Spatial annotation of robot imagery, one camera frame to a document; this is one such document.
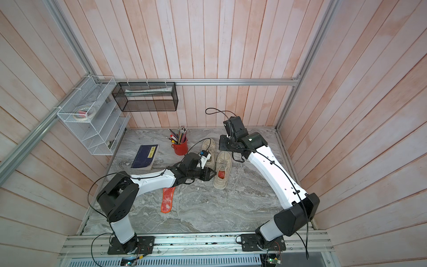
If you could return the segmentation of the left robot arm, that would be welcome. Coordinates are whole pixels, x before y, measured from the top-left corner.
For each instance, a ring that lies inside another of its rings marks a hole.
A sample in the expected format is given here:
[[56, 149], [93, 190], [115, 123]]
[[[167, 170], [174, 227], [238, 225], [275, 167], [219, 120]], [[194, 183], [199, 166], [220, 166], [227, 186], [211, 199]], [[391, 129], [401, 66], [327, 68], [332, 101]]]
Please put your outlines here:
[[108, 255], [151, 254], [155, 238], [139, 238], [130, 222], [129, 212], [136, 198], [157, 189], [189, 185], [195, 179], [210, 181], [216, 175], [215, 170], [206, 166], [210, 160], [211, 154], [202, 150], [198, 154], [188, 153], [180, 162], [162, 171], [142, 175], [125, 171], [113, 173], [113, 178], [96, 197], [113, 233]]

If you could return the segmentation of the red insole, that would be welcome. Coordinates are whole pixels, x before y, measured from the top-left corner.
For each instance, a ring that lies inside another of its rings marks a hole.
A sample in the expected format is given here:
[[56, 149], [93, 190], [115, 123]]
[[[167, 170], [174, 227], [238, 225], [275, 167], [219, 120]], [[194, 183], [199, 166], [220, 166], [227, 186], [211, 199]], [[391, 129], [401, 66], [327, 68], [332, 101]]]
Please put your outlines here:
[[224, 179], [226, 176], [226, 171], [218, 171], [218, 177], [220, 179]]
[[161, 203], [162, 213], [166, 214], [172, 210], [174, 192], [175, 188], [163, 188]]

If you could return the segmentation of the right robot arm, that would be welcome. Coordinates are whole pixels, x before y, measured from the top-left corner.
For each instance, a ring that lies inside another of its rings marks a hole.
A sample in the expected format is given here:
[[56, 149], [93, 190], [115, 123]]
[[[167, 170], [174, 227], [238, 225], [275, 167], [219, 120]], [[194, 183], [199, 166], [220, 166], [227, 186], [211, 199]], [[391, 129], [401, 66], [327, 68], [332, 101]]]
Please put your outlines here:
[[269, 250], [279, 246], [279, 239], [290, 237], [314, 218], [320, 199], [308, 194], [280, 165], [268, 142], [258, 132], [248, 133], [239, 116], [223, 122], [227, 134], [221, 135], [219, 150], [240, 153], [241, 162], [248, 161], [268, 182], [279, 199], [282, 211], [259, 226], [254, 234], [242, 234], [244, 251]]

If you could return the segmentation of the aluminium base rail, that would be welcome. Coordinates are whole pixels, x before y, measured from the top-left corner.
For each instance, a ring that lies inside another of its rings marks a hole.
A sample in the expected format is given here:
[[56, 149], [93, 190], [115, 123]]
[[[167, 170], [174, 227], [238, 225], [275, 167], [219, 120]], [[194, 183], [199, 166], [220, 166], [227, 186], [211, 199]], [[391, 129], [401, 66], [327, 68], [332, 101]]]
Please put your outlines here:
[[[250, 253], [304, 253], [334, 251], [334, 246], [326, 231], [312, 230], [309, 233], [298, 231], [291, 237], [282, 237], [274, 241], [268, 248], [242, 241], [245, 232], [229, 233], [187, 233], [187, 234], [148, 234], [139, 238], [154, 240], [148, 245], [140, 245], [128, 256], [142, 255], [147, 251], [150, 256], [178, 255], [225, 255]], [[106, 258], [112, 248], [113, 237], [110, 234], [97, 237], [95, 235], [70, 236], [66, 239], [59, 252], [60, 259], [66, 258]]]

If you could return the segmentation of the beige sneaker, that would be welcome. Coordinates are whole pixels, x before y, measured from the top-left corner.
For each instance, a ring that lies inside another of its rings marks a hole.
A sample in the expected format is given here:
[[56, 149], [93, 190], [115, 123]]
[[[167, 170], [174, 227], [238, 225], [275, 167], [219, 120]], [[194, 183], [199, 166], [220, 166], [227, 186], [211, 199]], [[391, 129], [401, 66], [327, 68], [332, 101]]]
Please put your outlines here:
[[216, 169], [215, 141], [211, 138], [204, 140], [202, 144], [202, 150], [205, 150], [210, 154], [210, 158], [207, 160], [205, 167], [215, 170]]
[[[227, 151], [221, 151], [216, 158], [216, 175], [213, 178], [213, 186], [217, 189], [226, 188], [231, 172], [232, 167], [232, 158], [231, 154]], [[226, 176], [224, 179], [218, 177], [218, 171], [226, 171]]]

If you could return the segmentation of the pens and pencils bunch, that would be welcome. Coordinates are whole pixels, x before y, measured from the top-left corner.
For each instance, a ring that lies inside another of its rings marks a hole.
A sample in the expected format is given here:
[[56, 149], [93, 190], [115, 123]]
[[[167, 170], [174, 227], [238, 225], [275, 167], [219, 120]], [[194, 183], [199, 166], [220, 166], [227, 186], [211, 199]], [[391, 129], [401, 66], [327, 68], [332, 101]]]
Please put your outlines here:
[[170, 141], [173, 145], [181, 145], [187, 141], [187, 128], [185, 126], [179, 126], [176, 131], [169, 129], [170, 131]]

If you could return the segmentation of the tape roll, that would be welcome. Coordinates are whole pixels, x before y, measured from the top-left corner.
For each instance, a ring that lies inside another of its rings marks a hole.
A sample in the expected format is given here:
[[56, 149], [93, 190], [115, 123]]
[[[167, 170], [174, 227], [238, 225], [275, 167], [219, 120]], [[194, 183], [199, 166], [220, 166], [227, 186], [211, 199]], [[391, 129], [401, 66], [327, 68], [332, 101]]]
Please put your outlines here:
[[73, 115], [73, 119], [76, 121], [88, 121], [91, 120], [96, 114], [96, 109], [90, 106], [80, 107]]

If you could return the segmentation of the dark blue book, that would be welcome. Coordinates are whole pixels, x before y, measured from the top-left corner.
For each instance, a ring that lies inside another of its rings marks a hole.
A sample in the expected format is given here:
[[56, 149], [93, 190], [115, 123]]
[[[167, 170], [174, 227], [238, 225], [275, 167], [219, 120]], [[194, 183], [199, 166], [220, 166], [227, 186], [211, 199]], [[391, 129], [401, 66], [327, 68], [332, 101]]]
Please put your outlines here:
[[131, 169], [151, 170], [158, 148], [158, 145], [141, 145], [133, 160]]

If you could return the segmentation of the red pen cup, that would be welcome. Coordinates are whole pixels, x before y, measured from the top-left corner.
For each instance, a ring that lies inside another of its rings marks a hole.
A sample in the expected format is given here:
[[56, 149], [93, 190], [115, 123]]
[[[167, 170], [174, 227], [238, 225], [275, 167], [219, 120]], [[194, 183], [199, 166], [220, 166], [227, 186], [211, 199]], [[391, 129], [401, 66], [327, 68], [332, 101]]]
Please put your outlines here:
[[180, 143], [180, 144], [176, 144], [176, 143], [173, 142], [171, 144], [171, 147], [173, 148], [175, 154], [178, 155], [178, 156], [184, 156], [189, 151], [187, 139], [184, 142]]

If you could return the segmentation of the black mesh wall basket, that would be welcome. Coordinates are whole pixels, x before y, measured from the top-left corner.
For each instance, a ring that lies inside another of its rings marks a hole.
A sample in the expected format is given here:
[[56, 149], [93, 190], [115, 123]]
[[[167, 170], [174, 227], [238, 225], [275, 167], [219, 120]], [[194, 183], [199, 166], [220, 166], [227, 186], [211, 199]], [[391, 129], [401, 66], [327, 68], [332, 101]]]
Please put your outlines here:
[[119, 82], [112, 96], [123, 112], [176, 111], [179, 103], [173, 82]]

